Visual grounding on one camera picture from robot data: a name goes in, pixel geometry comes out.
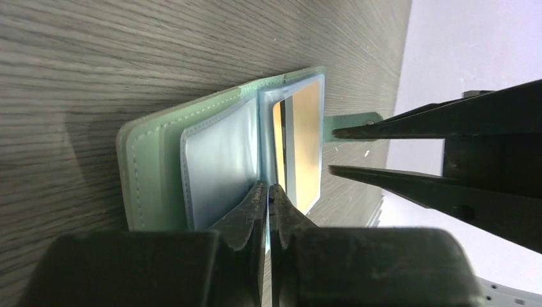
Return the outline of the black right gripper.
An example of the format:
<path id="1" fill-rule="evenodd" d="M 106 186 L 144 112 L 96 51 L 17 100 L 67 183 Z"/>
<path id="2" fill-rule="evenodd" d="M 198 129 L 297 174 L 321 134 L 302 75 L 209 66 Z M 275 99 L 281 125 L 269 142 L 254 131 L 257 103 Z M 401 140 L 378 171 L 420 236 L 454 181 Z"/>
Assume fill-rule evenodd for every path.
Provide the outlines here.
<path id="1" fill-rule="evenodd" d="M 381 187 L 541 252 L 540 80 L 428 104 L 372 125 L 332 133 L 338 139 L 447 138 L 442 166 L 446 178 L 340 165 L 330 165 L 329 172 Z"/>

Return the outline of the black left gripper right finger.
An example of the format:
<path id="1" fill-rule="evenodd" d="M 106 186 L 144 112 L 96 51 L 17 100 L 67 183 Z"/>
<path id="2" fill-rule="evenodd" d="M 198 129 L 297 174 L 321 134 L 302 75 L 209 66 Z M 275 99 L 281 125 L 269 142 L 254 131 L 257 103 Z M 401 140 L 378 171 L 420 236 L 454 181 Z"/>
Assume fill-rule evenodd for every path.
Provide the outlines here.
<path id="1" fill-rule="evenodd" d="M 482 306 L 453 236 L 434 228 L 316 226 L 269 189 L 274 306 Z"/>

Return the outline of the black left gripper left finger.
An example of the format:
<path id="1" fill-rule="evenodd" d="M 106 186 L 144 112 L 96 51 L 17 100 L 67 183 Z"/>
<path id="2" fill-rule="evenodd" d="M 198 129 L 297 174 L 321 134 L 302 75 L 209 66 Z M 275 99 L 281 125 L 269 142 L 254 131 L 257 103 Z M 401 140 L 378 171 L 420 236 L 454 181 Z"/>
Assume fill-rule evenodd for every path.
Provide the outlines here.
<path id="1" fill-rule="evenodd" d="M 19 306 L 260 306 L 268 186 L 201 232 L 57 238 Z"/>

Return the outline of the green card holder wallet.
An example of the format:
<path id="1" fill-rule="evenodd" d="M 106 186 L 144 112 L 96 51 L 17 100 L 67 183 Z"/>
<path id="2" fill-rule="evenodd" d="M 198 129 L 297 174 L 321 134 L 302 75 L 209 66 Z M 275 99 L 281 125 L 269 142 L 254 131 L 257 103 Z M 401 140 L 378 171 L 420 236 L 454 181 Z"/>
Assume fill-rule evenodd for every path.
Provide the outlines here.
<path id="1" fill-rule="evenodd" d="M 320 198 L 333 130 L 382 120 L 325 116 L 325 70 L 250 81 L 126 123 L 116 151 L 128 228 L 204 230 L 252 185 L 279 184 L 301 213 Z"/>

